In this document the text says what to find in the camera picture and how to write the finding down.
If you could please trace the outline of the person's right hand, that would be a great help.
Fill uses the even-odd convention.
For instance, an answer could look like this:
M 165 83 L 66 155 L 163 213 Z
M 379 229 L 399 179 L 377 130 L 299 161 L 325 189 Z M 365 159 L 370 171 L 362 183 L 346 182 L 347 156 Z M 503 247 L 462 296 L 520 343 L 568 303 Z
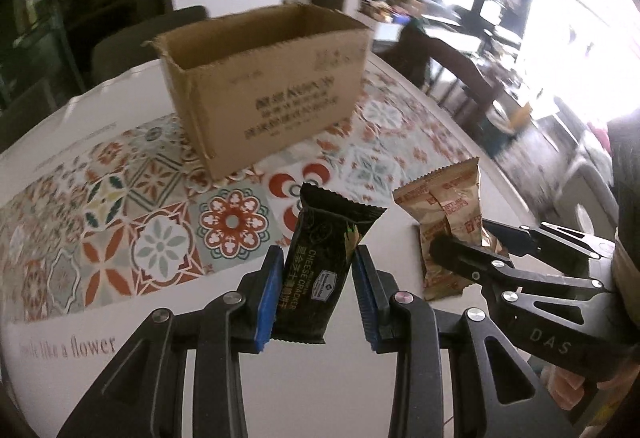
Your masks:
M 547 388 L 553 400 L 565 411 L 570 411 L 585 395 L 585 379 L 570 371 L 550 366 Z

